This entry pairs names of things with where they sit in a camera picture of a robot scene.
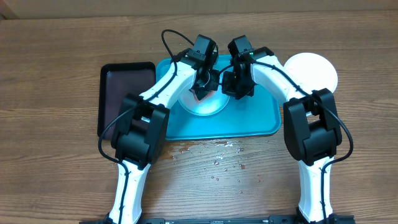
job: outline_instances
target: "teal tray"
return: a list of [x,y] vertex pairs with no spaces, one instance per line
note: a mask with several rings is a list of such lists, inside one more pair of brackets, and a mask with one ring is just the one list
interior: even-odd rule
[[[230,55],[220,55],[214,69],[229,65]],[[170,59],[156,67],[156,81],[169,70]],[[216,139],[243,136],[271,135],[281,124],[278,102],[260,85],[254,87],[254,96],[240,100],[231,97],[217,114],[197,116],[185,110],[177,101],[170,110],[167,140]]]

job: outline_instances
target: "black cable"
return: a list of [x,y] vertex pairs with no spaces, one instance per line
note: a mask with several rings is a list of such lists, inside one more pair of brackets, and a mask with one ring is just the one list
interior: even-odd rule
[[[340,157],[338,159],[334,159],[333,161],[330,161],[330,162],[326,163],[322,167],[322,172],[321,172],[321,204],[322,204],[322,211],[323,211],[323,219],[324,219],[324,221],[326,221],[326,223],[328,223],[328,219],[326,217],[326,211],[325,211],[325,193],[324,193],[324,191],[325,191],[325,175],[324,174],[326,173],[326,168],[329,165],[337,163],[337,162],[341,162],[341,161],[349,158],[349,156],[353,153],[353,151],[354,151],[354,141],[353,141],[353,138],[351,136],[351,133],[348,131],[348,128],[339,119],[339,117],[337,117],[333,112],[331,112],[328,108],[326,108],[321,102],[319,102],[317,99],[315,99],[312,95],[308,94],[303,89],[301,89],[300,86],[297,85],[283,70],[279,69],[275,65],[270,65],[270,64],[267,64],[267,63],[262,63],[262,62],[257,62],[257,61],[241,62],[241,63],[235,64],[235,65],[241,65],[241,64],[258,64],[258,65],[263,65],[263,66],[266,66],[266,67],[272,68],[273,70],[278,71],[284,78],[286,78],[287,81],[290,82],[290,84],[292,84],[297,89],[297,91],[299,91],[303,95],[311,98],[311,100],[316,102],[318,106],[320,106],[324,111],[326,111],[330,116],[332,116],[339,123],[339,125],[343,128],[344,132],[346,133],[348,141],[349,141],[348,153],[345,156],[343,156],[343,157]],[[223,68],[220,71],[220,74],[222,72],[224,72],[225,70],[231,68],[232,66],[234,66],[234,65],[228,65],[227,67]]]
[[[194,45],[194,43],[193,43],[190,39],[188,39],[188,37],[185,37],[183,34],[177,32],[177,31],[175,31],[175,30],[166,29],[166,30],[163,30],[163,31],[162,31],[162,34],[161,34],[161,36],[162,36],[162,42],[163,42],[163,44],[164,44],[166,50],[168,51],[168,53],[170,54],[170,56],[171,56],[171,58],[172,58],[172,61],[173,61],[173,63],[174,63],[174,68],[175,68],[175,69],[174,69],[173,76],[170,78],[170,80],[169,80],[164,86],[162,86],[162,88],[160,88],[157,92],[155,92],[151,97],[149,97],[148,99],[146,99],[146,100],[145,100],[146,102],[149,102],[150,100],[152,100],[152,99],[154,99],[155,97],[157,97],[157,96],[158,96],[158,95],[159,95],[159,94],[160,94],[160,93],[173,81],[174,77],[177,76],[177,63],[176,63],[176,61],[174,60],[173,53],[172,53],[171,50],[169,49],[169,46],[166,44],[166,41],[165,41],[165,39],[164,39],[164,33],[165,33],[165,32],[173,32],[173,33],[175,33],[175,34],[178,34],[179,36],[181,36],[181,37],[183,37],[185,40],[187,40],[190,44]],[[125,111],[125,112],[123,112],[122,114],[120,114],[117,118],[115,118],[112,122],[110,122],[110,123],[108,124],[108,126],[104,129],[104,131],[102,132],[101,136],[100,136],[99,139],[98,139],[98,150],[99,150],[99,153],[100,153],[105,159],[110,160],[110,161],[112,161],[112,162],[115,162],[115,163],[117,163],[117,164],[120,164],[120,165],[124,168],[124,171],[125,171],[125,174],[124,174],[124,175],[126,176],[126,180],[124,181],[124,187],[123,187],[123,192],[122,192],[121,202],[120,202],[120,208],[119,208],[119,210],[120,210],[119,221],[118,221],[119,224],[121,224],[121,220],[122,220],[123,207],[124,207],[124,206],[123,206],[123,202],[124,202],[124,196],[125,196],[126,190],[127,190],[127,182],[128,182],[128,180],[129,180],[129,170],[128,170],[127,166],[126,166],[125,164],[123,164],[122,161],[117,160],[117,159],[115,159],[115,158],[112,158],[112,157],[108,156],[107,154],[105,154],[105,152],[104,152],[103,149],[102,149],[102,141],[103,141],[103,139],[104,139],[104,137],[105,137],[105,134],[108,132],[108,130],[109,130],[120,118],[122,118],[125,114],[131,112],[133,109],[134,109],[134,108],[128,109],[127,111]]]

